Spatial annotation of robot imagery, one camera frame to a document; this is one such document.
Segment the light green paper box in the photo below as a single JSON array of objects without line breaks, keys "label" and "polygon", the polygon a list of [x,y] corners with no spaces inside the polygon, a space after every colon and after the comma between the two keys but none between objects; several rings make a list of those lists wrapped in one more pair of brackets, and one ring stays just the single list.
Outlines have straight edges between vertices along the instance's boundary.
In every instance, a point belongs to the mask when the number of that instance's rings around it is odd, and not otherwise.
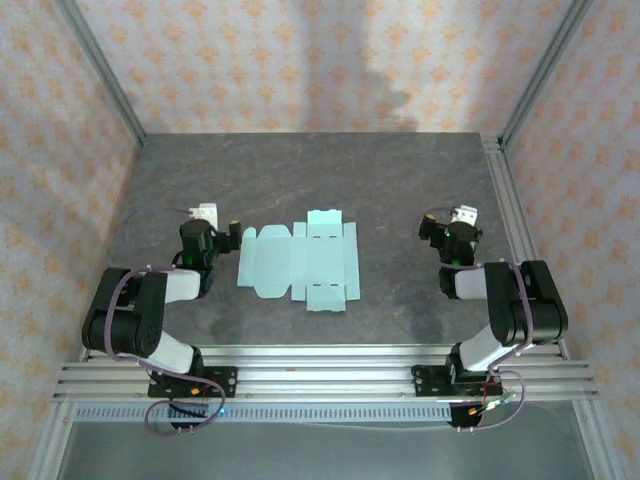
[{"label": "light green paper box", "polygon": [[361,299],[357,224],[331,209],[311,210],[291,227],[246,229],[237,285],[261,299],[289,294],[309,312],[344,312]]}]

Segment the grey metal panel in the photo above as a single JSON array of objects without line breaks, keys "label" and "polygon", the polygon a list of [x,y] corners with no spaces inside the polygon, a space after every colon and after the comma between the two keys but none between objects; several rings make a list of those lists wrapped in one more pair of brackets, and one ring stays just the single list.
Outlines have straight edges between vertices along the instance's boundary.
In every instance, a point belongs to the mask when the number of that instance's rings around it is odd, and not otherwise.
[{"label": "grey metal panel", "polygon": [[449,429],[236,423],[160,438],[136,424],[77,424],[59,480],[594,480],[567,414]]}]

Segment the aluminium side rail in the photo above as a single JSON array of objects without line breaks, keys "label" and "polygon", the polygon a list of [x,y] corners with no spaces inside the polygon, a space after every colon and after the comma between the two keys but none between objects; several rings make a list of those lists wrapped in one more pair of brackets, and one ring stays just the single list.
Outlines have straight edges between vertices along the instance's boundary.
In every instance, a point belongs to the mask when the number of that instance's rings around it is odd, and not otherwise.
[{"label": "aluminium side rail", "polygon": [[501,147],[499,138],[482,135],[481,142],[505,226],[511,258],[518,263],[537,260],[539,255],[536,245],[527,224],[507,155]]}]

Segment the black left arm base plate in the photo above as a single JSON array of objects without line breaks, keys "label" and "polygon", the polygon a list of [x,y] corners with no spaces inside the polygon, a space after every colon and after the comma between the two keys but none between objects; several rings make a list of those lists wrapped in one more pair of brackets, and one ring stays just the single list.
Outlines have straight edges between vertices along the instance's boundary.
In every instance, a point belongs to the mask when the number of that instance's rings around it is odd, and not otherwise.
[{"label": "black left arm base plate", "polygon": [[[204,366],[200,373],[189,375],[205,378],[217,383],[225,392],[227,398],[234,398],[236,393],[238,369],[233,366]],[[169,375],[149,373],[147,395],[150,398],[162,399],[204,399],[219,398],[220,392],[208,383],[187,381]]]}]

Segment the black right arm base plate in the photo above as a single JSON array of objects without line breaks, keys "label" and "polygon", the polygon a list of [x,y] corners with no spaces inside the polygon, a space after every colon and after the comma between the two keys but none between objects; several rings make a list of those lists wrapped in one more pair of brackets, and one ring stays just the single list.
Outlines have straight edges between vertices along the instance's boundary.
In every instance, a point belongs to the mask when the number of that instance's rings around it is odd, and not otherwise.
[{"label": "black right arm base plate", "polygon": [[411,375],[417,397],[476,401],[504,393],[502,383],[494,379],[488,381],[486,373],[458,372],[453,366],[414,365]]}]

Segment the narrow aluminium table edge rail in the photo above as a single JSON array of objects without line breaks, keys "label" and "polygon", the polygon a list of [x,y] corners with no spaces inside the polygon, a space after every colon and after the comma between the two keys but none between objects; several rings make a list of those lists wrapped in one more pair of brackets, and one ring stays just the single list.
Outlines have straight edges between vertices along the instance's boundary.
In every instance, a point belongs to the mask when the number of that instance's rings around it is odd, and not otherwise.
[{"label": "narrow aluminium table edge rail", "polygon": [[204,356],[445,356],[452,345],[226,345],[199,346]]}]

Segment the wide aluminium base rail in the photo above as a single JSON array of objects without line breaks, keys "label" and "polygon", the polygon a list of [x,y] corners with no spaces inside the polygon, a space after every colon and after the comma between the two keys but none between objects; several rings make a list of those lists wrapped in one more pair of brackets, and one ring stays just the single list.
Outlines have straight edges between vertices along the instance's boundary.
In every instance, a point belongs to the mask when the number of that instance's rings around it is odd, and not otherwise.
[{"label": "wide aluminium base rail", "polygon": [[[562,401],[599,396],[584,363],[516,365],[532,400]],[[139,367],[69,364],[54,391],[59,400],[142,400],[150,377]],[[246,401],[382,401],[415,398],[408,366],[240,366],[235,390]]]}]

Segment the aluminium frame post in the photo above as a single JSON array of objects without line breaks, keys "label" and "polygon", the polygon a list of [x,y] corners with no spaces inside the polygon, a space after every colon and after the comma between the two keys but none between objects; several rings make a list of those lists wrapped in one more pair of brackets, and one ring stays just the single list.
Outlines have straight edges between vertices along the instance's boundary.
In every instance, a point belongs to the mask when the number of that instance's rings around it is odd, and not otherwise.
[{"label": "aluminium frame post", "polygon": [[106,54],[101,48],[77,0],[53,0],[77,42],[99,77],[107,95],[116,107],[129,132],[139,147],[146,143],[146,131],[142,126],[125,90],[122,88]]},{"label": "aluminium frame post", "polygon": [[517,101],[502,134],[498,136],[498,144],[502,151],[508,150],[514,144],[517,134],[521,130],[546,83],[554,73],[555,68],[559,64],[574,34],[581,26],[593,2],[594,0],[571,1],[569,8],[534,69],[531,79]]}]

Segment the aluminium frame leg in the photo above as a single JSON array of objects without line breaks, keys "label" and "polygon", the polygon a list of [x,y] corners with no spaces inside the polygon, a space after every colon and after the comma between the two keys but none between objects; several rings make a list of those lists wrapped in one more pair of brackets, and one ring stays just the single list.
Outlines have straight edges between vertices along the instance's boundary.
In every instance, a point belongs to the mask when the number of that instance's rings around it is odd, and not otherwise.
[{"label": "aluminium frame leg", "polygon": [[626,480],[612,429],[600,400],[572,402],[595,480]]},{"label": "aluminium frame leg", "polygon": [[27,480],[56,480],[77,410],[75,402],[54,402],[46,417]]}]

